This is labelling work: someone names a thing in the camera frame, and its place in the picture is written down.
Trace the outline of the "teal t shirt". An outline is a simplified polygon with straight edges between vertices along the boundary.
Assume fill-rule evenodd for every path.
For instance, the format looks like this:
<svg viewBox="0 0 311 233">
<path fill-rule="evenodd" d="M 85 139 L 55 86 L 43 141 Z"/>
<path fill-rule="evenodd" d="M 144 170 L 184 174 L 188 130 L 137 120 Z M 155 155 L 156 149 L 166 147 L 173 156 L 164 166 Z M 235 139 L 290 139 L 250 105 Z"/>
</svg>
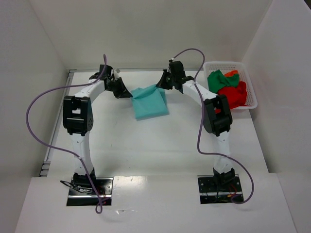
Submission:
<svg viewBox="0 0 311 233">
<path fill-rule="evenodd" d="M 165 90 L 158 88 L 155 84 L 134 89 L 131 100 L 136 120 L 169 114 Z"/>
</svg>

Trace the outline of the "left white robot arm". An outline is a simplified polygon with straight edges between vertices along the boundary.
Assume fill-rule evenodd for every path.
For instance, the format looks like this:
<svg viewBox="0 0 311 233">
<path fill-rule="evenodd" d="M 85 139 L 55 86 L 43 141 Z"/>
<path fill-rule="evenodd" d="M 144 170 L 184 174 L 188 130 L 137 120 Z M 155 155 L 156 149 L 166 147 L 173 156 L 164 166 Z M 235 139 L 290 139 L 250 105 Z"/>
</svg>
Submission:
<svg viewBox="0 0 311 233">
<path fill-rule="evenodd" d="M 70 135 L 75 158 L 75 172 L 70 185 L 78 192 L 95 193 L 97 179 L 91 161 L 89 135 L 94 126 L 92 103 L 104 91 L 117 99 L 131 98 L 118 72 L 111 66 L 100 65 L 99 72 L 89 78 L 87 85 L 63 100 L 63 126 Z"/>
</svg>

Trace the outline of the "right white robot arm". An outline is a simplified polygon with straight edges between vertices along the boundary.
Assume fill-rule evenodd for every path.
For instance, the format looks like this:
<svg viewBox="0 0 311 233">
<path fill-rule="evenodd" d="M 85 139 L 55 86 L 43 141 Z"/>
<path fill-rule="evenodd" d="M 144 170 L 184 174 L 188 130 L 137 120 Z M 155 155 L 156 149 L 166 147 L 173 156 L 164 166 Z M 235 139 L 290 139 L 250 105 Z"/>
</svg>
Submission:
<svg viewBox="0 0 311 233">
<path fill-rule="evenodd" d="M 187 76 L 180 61 L 169 60 L 168 69 L 163 70 L 156 85 L 162 89 L 176 89 L 191 97 L 203 110 L 203 126 L 214 139 L 216 156 L 213 166 L 213 182 L 217 191 L 227 187 L 235 177 L 235 170 L 229 160 L 229 131 L 233 122 L 229 103 L 225 95 L 217 95 L 196 84 L 192 76 Z"/>
</svg>

